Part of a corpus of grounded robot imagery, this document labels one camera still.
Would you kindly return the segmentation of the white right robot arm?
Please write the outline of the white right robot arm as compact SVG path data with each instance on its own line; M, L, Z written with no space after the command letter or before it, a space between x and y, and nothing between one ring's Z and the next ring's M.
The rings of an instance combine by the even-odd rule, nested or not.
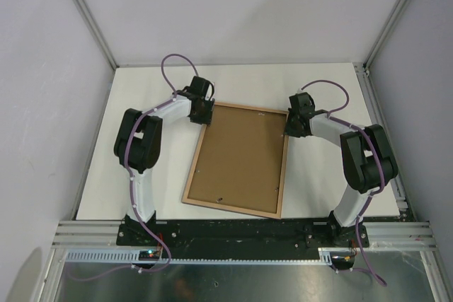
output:
M341 150L347 187L328 216L326 237L332 245L343 246L352 238L373 196L398 175L389 139L379 124L360 127L317 110L306 92L290 96L289 103L287 136L318 137Z

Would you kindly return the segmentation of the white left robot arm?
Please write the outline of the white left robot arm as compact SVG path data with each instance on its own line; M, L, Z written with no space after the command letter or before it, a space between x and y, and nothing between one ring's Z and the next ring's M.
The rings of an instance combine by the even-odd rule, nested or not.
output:
M164 127L188 118L192 123L210 125L215 99L211 81L194 76L190 85L145 111L125 111L114 144L114 154L129 173L129 219L136 222L132 237L141 245L155 240L156 227L148 223L155 215L151 188L152 168L160 153Z

